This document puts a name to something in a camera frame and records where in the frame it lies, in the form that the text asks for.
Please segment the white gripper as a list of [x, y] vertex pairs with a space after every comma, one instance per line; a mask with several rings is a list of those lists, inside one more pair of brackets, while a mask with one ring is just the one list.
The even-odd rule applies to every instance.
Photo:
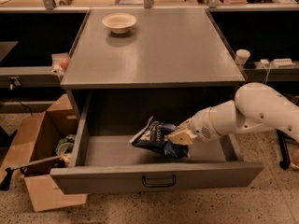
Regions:
[[209, 120], [210, 107], [198, 111], [191, 118], [179, 124], [179, 129], [168, 134], [166, 137], [173, 144], [192, 145], [197, 138], [202, 142], [210, 141], [213, 136], [213, 129]]

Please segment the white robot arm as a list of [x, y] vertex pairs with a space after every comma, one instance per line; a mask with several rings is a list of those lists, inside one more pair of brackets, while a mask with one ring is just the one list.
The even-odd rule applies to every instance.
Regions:
[[174, 144], [191, 145], [268, 127], [299, 141], [299, 107], [273, 88], [253, 82], [240, 87], [234, 100], [198, 111], [167, 138]]

